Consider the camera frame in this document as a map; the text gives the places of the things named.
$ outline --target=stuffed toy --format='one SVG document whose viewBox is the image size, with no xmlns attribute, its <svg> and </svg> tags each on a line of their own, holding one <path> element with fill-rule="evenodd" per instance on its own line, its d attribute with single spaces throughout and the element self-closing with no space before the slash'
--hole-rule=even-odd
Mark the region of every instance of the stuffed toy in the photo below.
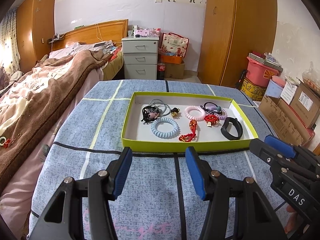
<svg viewBox="0 0 320 240">
<path fill-rule="evenodd" d="M 0 90 L 9 86 L 10 78 L 4 70 L 4 67 L 0 68 Z"/>
</svg>

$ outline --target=wooden headboard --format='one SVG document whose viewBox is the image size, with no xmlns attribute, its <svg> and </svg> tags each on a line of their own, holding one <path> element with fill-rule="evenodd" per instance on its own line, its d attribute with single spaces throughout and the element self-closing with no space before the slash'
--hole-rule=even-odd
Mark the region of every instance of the wooden headboard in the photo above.
<svg viewBox="0 0 320 240">
<path fill-rule="evenodd" d="M 65 34 L 65 39 L 53 43 L 52 50 L 63 49 L 76 42 L 85 42 L 86 44 L 93 44 L 103 41 L 112 40 L 121 44 L 121 39 L 126 37 L 128 33 L 128 19 L 111 21 L 89 25 L 83 28 L 76 29 Z"/>
</svg>

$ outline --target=gold charm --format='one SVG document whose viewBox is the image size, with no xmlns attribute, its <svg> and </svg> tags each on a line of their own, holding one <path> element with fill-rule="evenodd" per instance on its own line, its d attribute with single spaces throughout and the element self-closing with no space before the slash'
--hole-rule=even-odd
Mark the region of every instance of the gold charm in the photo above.
<svg viewBox="0 0 320 240">
<path fill-rule="evenodd" d="M 180 112 L 180 109 L 175 107 L 174 109 L 171 110 L 171 116 L 175 117 L 178 115 L 179 112 Z"/>
</svg>

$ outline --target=hair tie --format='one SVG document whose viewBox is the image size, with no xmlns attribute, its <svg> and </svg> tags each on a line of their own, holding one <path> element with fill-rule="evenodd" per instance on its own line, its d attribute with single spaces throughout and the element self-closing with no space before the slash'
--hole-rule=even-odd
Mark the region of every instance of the hair tie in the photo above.
<svg viewBox="0 0 320 240">
<path fill-rule="evenodd" d="M 6 137 L 4 137 L 4 136 L 0 137 L 0 146 L 3 146 L 4 143 L 6 142 L 6 140 L 7 140 Z"/>
<path fill-rule="evenodd" d="M 167 122 L 173 126 L 173 130 L 171 132 L 160 132 L 157 130 L 156 125 L 161 122 Z M 177 135 L 179 131 L 179 126 L 177 122 L 171 118 L 168 117 L 161 117 L 156 119 L 152 124 L 151 124 L 151 131 L 153 132 L 154 135 L 158 136 L 159 138 L 167 139 L 170 137 L 174 137 Z"/>
<path fill-rule="evenodd" d="M 213 104 L 213 106 L 209 106 L 208 108 L 206 108 L 207 104 Z M 227 112 L 221 106 L 218 106 L 213 102 L 206 102 L 203 106 L 200 107 L 208 114 L 216 115 L 220 120 L 225 120 L 228 117 Z"/>
<path fill-rule="evenodd" d="M 201 115 L 200 116 L 191 116 L 190 114 L 189 114 L 189 112 L 191 111 L 191 110 L 197 110 L 197 111 L 199 111 L 199 112 L 201 112 Z M 190 120 L 196 120 L 196 121 L 203 121 L 204 120 L 204 117 L 206 116 L 206 113 L 205 113 L 205 111 L 201 108 L 201 107 L 199 107 L 199 106 L 188 106 L 185 110 L 184 110 L 184 114 L 185 114 L 185 116 L 188 118 L 188 119 L 190 119 Z"/>
<path fill-rule="evenodd" d="M 141 120 L 141 122 L 143 122 L 143 121 L 145 121 L 146 123 L 153 122 L 158 117 L 167 116 L 170 113 L 171 113 L 170 106 L 165 104 L 160 99 L 153 99 L 153 100 L 151 100 L 151 102 L 149 103 L 148 106 L 145 106 L 142 109 L 142 120 Z"/>
</svg>

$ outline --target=cardboard box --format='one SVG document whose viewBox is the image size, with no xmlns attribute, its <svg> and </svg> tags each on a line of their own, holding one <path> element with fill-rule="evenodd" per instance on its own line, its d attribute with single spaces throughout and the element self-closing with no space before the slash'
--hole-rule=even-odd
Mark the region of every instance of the cardboard box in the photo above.
<svg viewBox="0 0 320 240">
<path fill-rule="evenodd" d="M 308 129 L 302 120 L 298 117 L 296 112 L 283 100 L 280 99 L 278 107 L 284 112 L 284 114 L 290 119 L 294 127 L 300 133 L 303 139 L 303 145 L 307 144 L 315 136 L 315 132 L 312 129 Z"/>
<path fill-rule="evenodd" d="M 262 99 L 259 109 L 281 140 L 294 145 L 302 145 L 304 143 L 302 136 L 290 119 L 278 107 L 278 102 L 278 98 L 266 96 Z"/>
<path fill-rule="evenodd" d="M 165 78 L 183 79 L 184 62 L 181 64 L 165 63 Z"/>
<path fill-rule="evenodd" d="M 311 128 L 320 114 L 320 98 L 302 81 L 290 103 L 307 128 Z"/>
</svg>

